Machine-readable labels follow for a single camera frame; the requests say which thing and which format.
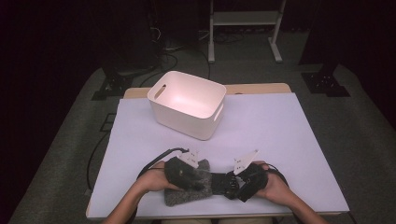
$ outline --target shelf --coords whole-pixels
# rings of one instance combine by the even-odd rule
[[[214,12],[213,25],[275,25],[278,11]]]

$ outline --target forearm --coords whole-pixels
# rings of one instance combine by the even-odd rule
[[[288,205],[289,209],[304,223],[304,224],[327,224],[328,222],[319,216],[308,204],[301,200],[297,195],[294,195],[292,203]]]
[[[116,208],[108,215],[108,217],[104,220],[104,224],[118,224],[125,223],[134,213],[137,205],[140,202],[140,199],[143,195],[146,194],[146,191],[139,188],[136,184],[133,184],[129,190],[126,192],[124,197],[121,199],[119,204],[117,204]]]

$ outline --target bin handle hole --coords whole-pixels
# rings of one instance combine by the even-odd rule
[[[220,107],[220,109],[218,110],[218,113],[216,114],[214,121],[216,121],[216,119],[218,119],[218,116],[219,116],[219,114],[220,114],[220,112],[221,112],[223,106],[224,106],[224,104],[222,104],[221,107]]]
[[[158,91],[157,93],[155,93],[154,95],[154,99],[157,100],[157,98],[161,95],[161,93],[163,93],[163,91],[165,91],[166,85],[163,85]]]

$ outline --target white metal frame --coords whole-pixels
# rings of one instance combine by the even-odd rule
[[[210,24],[209,24],[209,44],[208,60],[215,61],[215,45],[213,41],[213,27],[217,25],[274,25],[275,30],[271,37],[268,37],[271,50],[277,63],[282,63],[282,57],[276,45],[280,23],[282,22],[286,0],[282,0],[279,11],[235,11],[235,12],[215,12],[213,1],[210,1]]]

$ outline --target gray floor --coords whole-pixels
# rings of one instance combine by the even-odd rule
[[[320,65],[298,65],[307,35],[280,33],[277,44],[283,63],[275,63],[267,35],[245,35],[240,42],[216,45],[216,62],[210,65],[210,78],[221,84],[289,84],[358,223],[396,223],[396,132],[363,91],[357,77],[342,65],[334,75],[351,97],[329,98],[309,92],[301,73],[317,71]],[[201,49],[207,53],[206,41],[201,43]],[[183,50],[173,55],[178,58],[175,70],[208,77],[202,53]],[[172,60],[163,58],[163,67],[170,67]],[[139,86],[147,76],[136,78],[133,86]],[[159,77],[144,86],[153,85]],[[10,223],[93,222],[85,217],[90,199],[85,195],[86,165],[103,136],[99,130],[107,113],[116,112],[120,99],[91,101],[104,78],[98,69],[81,90]],[[93,158],[92,184],[107,140]],[[353,223],[347,214],[326,218],[333,223]],[[293,221],[287,217],[282,223]]]

